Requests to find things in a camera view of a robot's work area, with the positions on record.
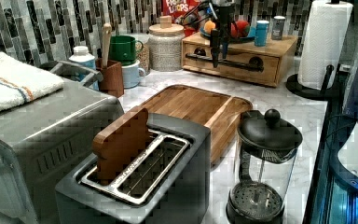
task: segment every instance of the kitchen counter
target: kitchen counter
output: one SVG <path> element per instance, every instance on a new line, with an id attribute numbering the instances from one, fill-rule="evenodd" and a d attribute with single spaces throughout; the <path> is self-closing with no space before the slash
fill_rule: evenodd
<path id="1" fill-rule="evenodd" d="M 295 72 L 293 67 L 288 75 Z M 127 89 L 119 98 L 124 111 L 152 97 L 165 87 L 184 84 L 187 86 L 216 91 L 246 99 L 254 109 L 265 113 L 275 108 L 281 117 L 295 125 L 303 134 L 303 142 L 298 148 L 295 166 L 285 198 L 284 224 L 298 224 L 303 220 L 313 167 L 322 132 L 327 102 L 312 101 L 292 94 L 285 88 L 285 80 L 279 86 L 267 88 L 236 80 L 195 74 L 188 71 L 153 71 L 142 79 L 139 86 Z M 235 155 L 234 139 L 221 160 L 211 170 L 210 204 L 202 224 L 226 224 L 227 197 L 233 185 L 233 164 Z"/>

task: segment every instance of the toaster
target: toaster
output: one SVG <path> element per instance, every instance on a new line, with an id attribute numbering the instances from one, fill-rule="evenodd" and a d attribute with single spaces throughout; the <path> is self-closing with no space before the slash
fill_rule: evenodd
<path id="1" fill-rule="evenodd" d="M 150 113 L 153 141 L 108 185 L 89 155 L 56 186 L 61 223 L 201 223 L 208 208 L 211 131 Z"/>

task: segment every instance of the striped towel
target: striped towel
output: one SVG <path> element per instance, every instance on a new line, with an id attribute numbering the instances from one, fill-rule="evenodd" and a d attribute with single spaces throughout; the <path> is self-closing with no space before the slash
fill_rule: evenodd
<path id="1" fill-rule="evenodd" d="M 0 52 L 0 111 L 62 89 L 63 80 Z"/>

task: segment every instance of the white mug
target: white mug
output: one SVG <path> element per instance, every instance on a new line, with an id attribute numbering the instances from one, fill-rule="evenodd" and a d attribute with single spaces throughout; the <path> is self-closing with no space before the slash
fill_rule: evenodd
<path id="1" fill-rule="evenodd" d="M 136 87 L 141 81 L 141 77 L 145 77 L 146 75 L 146 71 L 139 67 L 139 60 L 136 60 L 133 64 L 122 66 L 121 68 L 123 70 L 124 89 Z"/>

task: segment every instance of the paper towel roll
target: paper towel roll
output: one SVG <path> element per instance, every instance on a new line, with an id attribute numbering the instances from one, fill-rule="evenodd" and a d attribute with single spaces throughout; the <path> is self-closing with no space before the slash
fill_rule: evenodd
<path id="1" fill-rule="evenodd" d="M 352 7 L 346 2 L 312 2 L 298 71 L 301 85 L 320 90 L 329 64 L 334 66 L 334 71 L 327 88 L 333 85 Z"/>

